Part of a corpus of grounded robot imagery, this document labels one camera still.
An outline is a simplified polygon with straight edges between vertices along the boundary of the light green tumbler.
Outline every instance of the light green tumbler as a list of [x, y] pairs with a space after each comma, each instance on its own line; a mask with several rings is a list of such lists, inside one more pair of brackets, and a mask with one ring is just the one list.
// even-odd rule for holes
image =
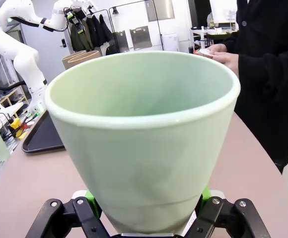
[[174, 232], [189, 219], [239, 92], [236, 75], [211, 59], [140, 52], [65, 71], [50, 83], [45, 101], [112, 225], [121, 233], [152, 234]]

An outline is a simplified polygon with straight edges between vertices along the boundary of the person's hand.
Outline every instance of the person's hand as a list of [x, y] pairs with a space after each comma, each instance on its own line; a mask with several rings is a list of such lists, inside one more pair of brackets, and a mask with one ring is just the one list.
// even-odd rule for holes
[[213, 60], [223, 63], [239, 77], [239, 55], [225, 52], [215, 52]]
[[209, 46], [207, 49], [210, 50], [211, 55], [214, 55], [215, 52], [227, 52], [227, 47], [224, 44], [215, 44]]

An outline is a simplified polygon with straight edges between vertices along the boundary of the person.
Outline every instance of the person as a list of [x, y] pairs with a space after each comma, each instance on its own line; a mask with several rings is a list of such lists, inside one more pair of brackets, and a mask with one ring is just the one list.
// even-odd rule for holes
[[239, 31], [208, 49], [238, 77], [235, 112], [280, 172], [288, 164], [288, 0], [237, 0]]

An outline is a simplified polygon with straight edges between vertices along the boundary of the black tray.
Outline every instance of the black tray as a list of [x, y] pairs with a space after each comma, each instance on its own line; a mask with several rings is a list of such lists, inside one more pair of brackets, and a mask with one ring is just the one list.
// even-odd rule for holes
[[44, 112], [24, 140], [22, 149], [25, 153], [38, 153], [62, 148], [64, 145], [54, 123], [49, 113]]

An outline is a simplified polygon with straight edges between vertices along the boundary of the cup rim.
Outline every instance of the cup rim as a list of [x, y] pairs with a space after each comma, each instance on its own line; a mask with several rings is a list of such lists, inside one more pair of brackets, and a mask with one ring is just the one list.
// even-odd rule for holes
[[51, 99], [51, 91], [54, 85], [57, 83], [57, 81], [61, 80], [63, 75], [68, 73], [68, 70], [75, 70], [75, 68], [77, 67], [82, 67], [84, 64], [90, 63], [89, 61], [86, 61], [61, 73], [48, 85], [45, 92], [45, 104], [47, 110], [52, 116], [56, 117], [57, 119], [81, 127], [83, 126], [99, 129], [124, 129], [124, 130], [150, 129], [150, 128], [174, 126], [177, 124], [183, 124], [197, 119], [206, 118], [228, 107], [230, 104], [234, 103], [237, 97], [239, 96], [241, 90], [240, 82], [238, 77], [232, 70], [230, 70], [228, 67], [224, 66], [223, 64], [217, 61], [194, 54], [188, 54], [182, 52], [166, 52], [166, 51], [126, 52], [106, 57], [99, 57], [96, 59], [92, 59], [92, 61], [105, 60], [108, 57], [111, 58], [119, 57], [125, 54], [151, 54], [151, 53], [179, 54], [179, 55], [185, 55], [186, 57], [200, 57], [201, 60], [206, 60], [209, 63], [216, 64], [222, 70], [226, 71], [231, 76], [232, 87], [227, 94], [209, 104], [173, 113], [150, 115], [150, 116], [134, 116], [134, 117], [106, 117], [106, 116], [79, 114], [63, 109], [59, 107], [57, 104], [55, 104]]

